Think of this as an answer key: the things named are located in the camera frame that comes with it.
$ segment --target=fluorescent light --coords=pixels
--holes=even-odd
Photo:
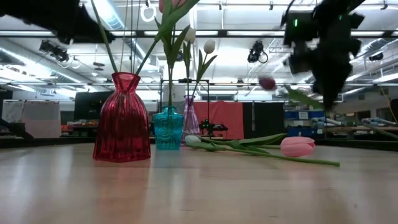
[[[197,36],[201,36],[201,35],[218,35],[218,31],[200,31],[198,30],[196,32]]]
[[[383,31],[351,31],[352,36],[361,35],[367,37],[379,36],[383,35],[383,33]]]
[[[14,86],[14,85],[8,85],[9,87],[13,87],[13,88],[17,88],[20,90],[25,90],[25,91],[30,91],[30,92],[36,92],[33,88],[25,86],[25,85],[18,85],[18,86]]]
[[[384,75],[381,78],[377,78],[377,79],[373,80],[373,83],[387,82],[387,81],[390,81],[390,80],[394,80],[396,78],[398,78],[398,73],[395,73],[395,74],[392,74],[392,75]]]
[[[124,35],[128,35],[128,36],[135,36],[136,32],[132,31],[132,32],[125,32],[125,31],[111,31],[111,33],[113,35],[115,35],[116,37],[122,37]]]
[[[175,31],[175,35],[180,35],[182,31]],[[144,31],[145,35],[157,35],[157,31]]]
[[[270,35],[270,36],[283,36],[284,30],[275,31],[228,31],[227,35],[248,35],[248,36],[259,36],[259,35]]]
[[[354,79],[359,78],[359,77],[361,77],[361,76],[362,76],[362,75],[360,75],[360,74],[352,75],[352,76],[350,76],[350,77],[348,77],[348,78],[346,79],[346,82],[353,81]]]
[[[353,93],[356,93],[356,92],[361,91],[361,90],[363,90],[363,89],[365,89],[365,87],[356,88],[356,89],[353,89],[353,90],[350,90],[350,91],[347,91],[347,92],[343,93],[343,95],[353,94]]]
[[[51,35],[54,34],[51,31],[12,31],[12,30],[2,30],[0,31],[0,36],[42,36],[42,35]]]

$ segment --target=tulip stem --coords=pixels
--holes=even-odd
[[[337,167],[340,166],[339,162],[334,162],[334,161],[324,161],[324,160],[318,160],[318,159],[301,159],[301,158],[278,156],[278,155],[272,155],[272,154],[266,154],[266,153],[261,153],[261,152],[248,151],[248,150],[239,150],[239,149],[224,149],[224,151],[242,152],[242,153],[250,154],[253,156],[266,156],[266,157],[272,157],[272,158],[276,158],[276,159],[284,159],[287,161],[306,162],[306,163],[312,163],[312,164],[323,164],[323,165],[331,165],[331,166],[337,166]]]

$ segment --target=window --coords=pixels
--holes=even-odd
[[[378,118],[394,122],[394,117],[392,116],[390,108],[377,109],[376,115]]]
[[[362,121],[364,118],[370,118],[371,117],[371,111],[360,111],[356,113],[356,117],[358,121]]]

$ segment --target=wooden table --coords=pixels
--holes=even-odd
[[[341,167],[155,151],[113,164],[92,144],[0,151],[1,224],[396,223],[398,154],[317,147]]]

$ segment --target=tulip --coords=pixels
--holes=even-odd
[[[216,48],[216,42],[214,40],[207,40],[203,50],[206,54],[213,53],[214,49]]]
[[[185,1],[186,0],[171,0],[173,7],[176,7],[178,2],[180,2],[180,4],[178,4],[178,6],[182,6],[185,3]],[[164,8],[164,0],[159,0],[159,11],[161,13],[163,13],[163,8]]]
[[[185,137],[185,142],[187,144],[195,144],[195,143],[200,142],[200,138],[193,136],[193,135],[189,135],[189,136]]]
[[[307,156],[313,152],[315,141],[306,137],[288,137],[280,144],[282,154],[289,157]]]
[[[193,44],[195,42],[196,35],[197,35],[197,30],[189,28],[187,34],[185,35],[184,40],[186,42]]]
[[[272,77],[261,77],[259,78],[259,84],[265,90],[275,90],[276,82]]]

